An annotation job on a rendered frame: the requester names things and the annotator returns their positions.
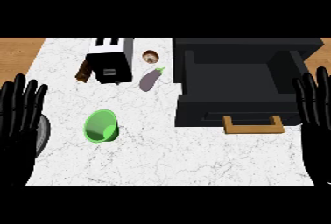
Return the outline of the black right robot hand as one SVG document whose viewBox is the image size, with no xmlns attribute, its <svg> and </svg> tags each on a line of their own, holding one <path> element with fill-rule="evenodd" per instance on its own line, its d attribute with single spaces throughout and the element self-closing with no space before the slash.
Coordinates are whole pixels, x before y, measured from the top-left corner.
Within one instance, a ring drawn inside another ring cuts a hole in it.
<svg viewBox="0 0 331 224">
<path fill-rule="evenodd" d="M 314 77 L 293 79 L 302 160 L 314 186 L 331 187 L 331 76 L 322 66 Z"/>
</svg>

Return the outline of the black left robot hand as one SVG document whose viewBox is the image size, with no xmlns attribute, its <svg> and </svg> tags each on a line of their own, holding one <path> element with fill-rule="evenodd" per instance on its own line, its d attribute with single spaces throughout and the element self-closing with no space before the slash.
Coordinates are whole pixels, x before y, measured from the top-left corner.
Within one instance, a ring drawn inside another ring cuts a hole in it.
<svg viewBox="0 0 331 224">
<path fill-rule="evenodd" d="M 32 175 L 45 93 L 20 73 L 0 88 L 0 187 L 23 187 Z"/>
</svg>

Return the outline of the green cup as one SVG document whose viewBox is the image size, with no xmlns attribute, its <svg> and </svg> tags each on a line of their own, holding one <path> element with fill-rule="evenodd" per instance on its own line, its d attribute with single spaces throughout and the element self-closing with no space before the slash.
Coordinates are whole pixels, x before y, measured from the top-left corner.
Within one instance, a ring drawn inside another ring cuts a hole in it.
<svg viewBox="0 0 331 224">
<path fill-rule="evenodd" d="M 118 120 L 113 112 L 100 109 L 91 113 L 84 123 L 84 136 L 91 143 L 110 142 L 119 135 Z"/>
</svg>

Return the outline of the dark grey open drawer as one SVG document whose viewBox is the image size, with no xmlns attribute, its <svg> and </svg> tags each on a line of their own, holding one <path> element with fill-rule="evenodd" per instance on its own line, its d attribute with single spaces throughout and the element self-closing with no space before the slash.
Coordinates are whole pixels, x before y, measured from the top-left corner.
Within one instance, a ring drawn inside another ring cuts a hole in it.
<svg viewBox="0 0 331 224">
<path fill-rule="evenodd" d="M 180 84 L 174 125 L 265 125 L 279 116 L 299 123 L 292 79 L 307 72 L 305 59 L 320 38 L 175 38 L 172 81 Z"/>
</svg>

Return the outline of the grey round disc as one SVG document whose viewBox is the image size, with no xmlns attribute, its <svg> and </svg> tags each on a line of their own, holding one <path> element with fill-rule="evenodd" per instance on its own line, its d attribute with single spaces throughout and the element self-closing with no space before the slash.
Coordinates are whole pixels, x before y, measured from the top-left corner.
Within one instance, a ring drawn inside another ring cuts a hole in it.
<svg viewBox="0 0 331 224">
<path fill-rule="evenodd" d="M 36 127 L 36 141 L 35 141 L 35 154 L 39 155 L 47 145 L 50 137 L 50 121 L 44 115 L 39 116 L 38 127 Z"/>
</svg>

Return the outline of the dark brown bottle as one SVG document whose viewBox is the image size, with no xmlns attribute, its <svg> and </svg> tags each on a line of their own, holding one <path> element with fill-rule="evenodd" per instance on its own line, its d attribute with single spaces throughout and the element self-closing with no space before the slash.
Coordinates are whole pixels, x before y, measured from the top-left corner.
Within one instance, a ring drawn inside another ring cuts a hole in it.
<svg viewBox="0 0 331 224">
<path fill-rule="evenodd" d="M 78 81 L 87 82 L 90 75 L 91 75 L 91 66 L 88 62 L 84 60 L 79 69 L 76 71 L 75 78 Z"/>
</svg>

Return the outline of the black and white appliance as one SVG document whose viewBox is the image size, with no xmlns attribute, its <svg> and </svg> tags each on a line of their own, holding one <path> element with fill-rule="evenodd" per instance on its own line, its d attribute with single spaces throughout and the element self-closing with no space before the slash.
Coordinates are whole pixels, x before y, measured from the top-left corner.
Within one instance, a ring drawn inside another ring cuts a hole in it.
<svg viewBox="0 0 331 224">
<path fill-rule="evenodd" d="M 93 38 L 85 61 L 100 84 L 131 82 L 134 38 Z"/>
</svg>

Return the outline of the purple eggplant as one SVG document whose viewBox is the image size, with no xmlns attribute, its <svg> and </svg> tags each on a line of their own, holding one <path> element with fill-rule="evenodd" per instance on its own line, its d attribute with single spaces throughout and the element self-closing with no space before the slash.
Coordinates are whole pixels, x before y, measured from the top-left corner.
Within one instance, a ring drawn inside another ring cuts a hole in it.
<svg viewBox="0 0 331 224">
<path fill-rule="evenodd" d="M 155 81 L 156 79 L 160 77 L 162 75 L 162 70 L 163 70 L 163 67 L 160 68 L 155 68 L 147 74 L 143 75 L 143 77 L 140 78 L 140 81 L 138 81 L 138 89 L 143 91 L 143 92 L 147 92 L 152 87 L 153 87 L 153 84 L 155 84 Z"/>
</svg>

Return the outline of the brown round food item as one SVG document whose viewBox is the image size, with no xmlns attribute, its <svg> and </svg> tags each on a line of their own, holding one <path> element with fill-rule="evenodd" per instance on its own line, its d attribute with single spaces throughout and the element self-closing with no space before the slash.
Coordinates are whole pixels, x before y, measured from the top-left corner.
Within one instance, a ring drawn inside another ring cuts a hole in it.
<svg viewBox="0 0 331 224">
<path fill-rule="evenodd" d="M 149 64 L 155 64 L 159 60 L 159 56 L 158 54 L 152 51 L 147 50 L 143 54 L 141 54 L 141 58 L 143 60 L 149 63 Z"/>
</svg>

